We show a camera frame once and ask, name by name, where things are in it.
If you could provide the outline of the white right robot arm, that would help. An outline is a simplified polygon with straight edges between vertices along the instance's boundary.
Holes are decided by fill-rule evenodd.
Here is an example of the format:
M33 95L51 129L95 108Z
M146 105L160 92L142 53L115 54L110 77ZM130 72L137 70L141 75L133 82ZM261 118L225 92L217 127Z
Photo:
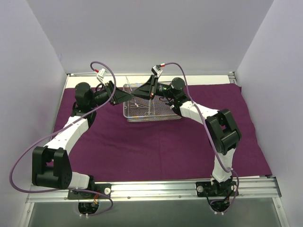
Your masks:
M232 177L233 155L242 138L231 111L219 111L196 103L190 96L185 78L174 78L166 85L159 83L158 78L151 75L147 82L131 94L146 100L161 96L167 99L175 114L204 126L215 155L210 189L215 195L223 194L227 190L226 182Z

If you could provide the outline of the metal mesh instrument tray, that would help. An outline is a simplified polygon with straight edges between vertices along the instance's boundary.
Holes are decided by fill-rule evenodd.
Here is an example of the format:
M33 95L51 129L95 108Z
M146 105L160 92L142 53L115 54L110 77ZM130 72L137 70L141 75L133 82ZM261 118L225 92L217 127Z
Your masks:
M149 100L145 100L139 97L135 97L135 99L138 103L148 105ZM129 101L123 103L123 115L128 122L167 121L177 120L181 118L170 109L167 99L162 98L161 96L155 96L155 98L152 100L151 116L145 115L147 108L131 107L129 105Z

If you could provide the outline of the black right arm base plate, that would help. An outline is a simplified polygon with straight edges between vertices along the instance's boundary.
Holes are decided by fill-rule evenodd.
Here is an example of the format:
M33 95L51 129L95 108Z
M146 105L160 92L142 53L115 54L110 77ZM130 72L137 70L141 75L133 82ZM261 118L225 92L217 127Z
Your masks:
M198 181L195 182L196 194L198 197L226 197L238 196L236 192L236 182L234 180L227 180L225 182L213 181Z

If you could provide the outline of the aluminium front rail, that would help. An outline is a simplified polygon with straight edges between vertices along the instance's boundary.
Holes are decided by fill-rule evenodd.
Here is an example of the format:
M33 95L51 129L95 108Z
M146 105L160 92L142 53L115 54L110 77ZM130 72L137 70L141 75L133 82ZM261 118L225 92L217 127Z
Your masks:
M279 198L282 196L277 180L267 177L240 177L238 199ZM112 201L167 201L167 200L203 200L197 196L196 183L209 182L209 179L191 179L177 181L110 182ZM71 192L60 190L45 193L33 193L26 202L92 202L94 199L68 198Z

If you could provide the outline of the steel surgical scissors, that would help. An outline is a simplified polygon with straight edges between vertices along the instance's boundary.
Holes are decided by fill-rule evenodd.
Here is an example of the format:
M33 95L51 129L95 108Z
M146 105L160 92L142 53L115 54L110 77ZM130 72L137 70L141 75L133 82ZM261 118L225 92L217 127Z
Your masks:
M127 76L125 76L125 78L126 78L126 82L127 82L128 86L129 86L129 89L130 89L130 91L132 92L132 87L131 87L131 84L130 84L130 82L129 82ZM136 107L139 108L139 105L138 105L138 103L137 103L135 97L134 97L134 105L135 105Z

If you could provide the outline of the aluminium rail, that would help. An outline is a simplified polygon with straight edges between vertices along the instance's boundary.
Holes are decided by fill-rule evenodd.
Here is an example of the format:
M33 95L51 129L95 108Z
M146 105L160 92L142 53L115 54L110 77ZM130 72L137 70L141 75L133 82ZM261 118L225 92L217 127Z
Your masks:
M234 71L231 71L228 73L228 78L229 78L230 83L237 84L237 80L236 80Z
M267 177L240 177L238 199L279 198L282 196L277 180ZM110 182L112 201L167 201L167 200L203 200L197 196L196 183L209 182L209 179L191 179L177 181ZM94 199L68 198L71 192L60 190L45 193L33 193L26 202L92 202Z

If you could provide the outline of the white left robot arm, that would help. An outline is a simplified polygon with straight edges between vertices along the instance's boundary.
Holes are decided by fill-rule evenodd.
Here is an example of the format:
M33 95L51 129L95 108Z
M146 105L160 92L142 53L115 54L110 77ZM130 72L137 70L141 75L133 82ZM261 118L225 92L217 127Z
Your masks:
M115 87L112 81L93 91L86 82L75 87L75 103L66 125L43 147L32 152L32 183L54 189L78 189L84 198L96 191L89 175L72 171L69 154L80 137L92 126L96 108L106 103L121 104L134 96Z

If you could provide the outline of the purple cloth wrap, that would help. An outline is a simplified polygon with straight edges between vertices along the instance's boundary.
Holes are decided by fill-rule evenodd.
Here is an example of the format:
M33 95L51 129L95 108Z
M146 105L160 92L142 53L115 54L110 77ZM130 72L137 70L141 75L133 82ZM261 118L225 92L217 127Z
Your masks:
M189 91L200 105L231 111L242 134L232 163L237 174L271 175L241 88L196 85ZM98 182L180 180L210 177L214 152L204 127L191 119L128 122L122 105L107 104L97 111L69 160L74 172L92 175Z

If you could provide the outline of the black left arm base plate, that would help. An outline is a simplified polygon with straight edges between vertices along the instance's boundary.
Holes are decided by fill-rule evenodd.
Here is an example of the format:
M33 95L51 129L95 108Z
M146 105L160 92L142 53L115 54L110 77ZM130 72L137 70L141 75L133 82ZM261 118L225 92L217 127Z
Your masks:
M98 192L105 196L111 196L112 184L110 183L96 183L93 186L82 189L80 191L69 190L67 199L69 200L92 200L92 199L103 199L104 196L95 194L92 192Z

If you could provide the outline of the aluminium right side rail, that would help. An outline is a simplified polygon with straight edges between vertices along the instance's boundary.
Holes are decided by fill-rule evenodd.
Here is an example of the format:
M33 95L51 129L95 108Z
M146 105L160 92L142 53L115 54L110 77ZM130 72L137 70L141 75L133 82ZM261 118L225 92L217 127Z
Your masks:
M236 80L234 71L231 71L228 73L228 78L229 78L230 83L237 84L237 80Z

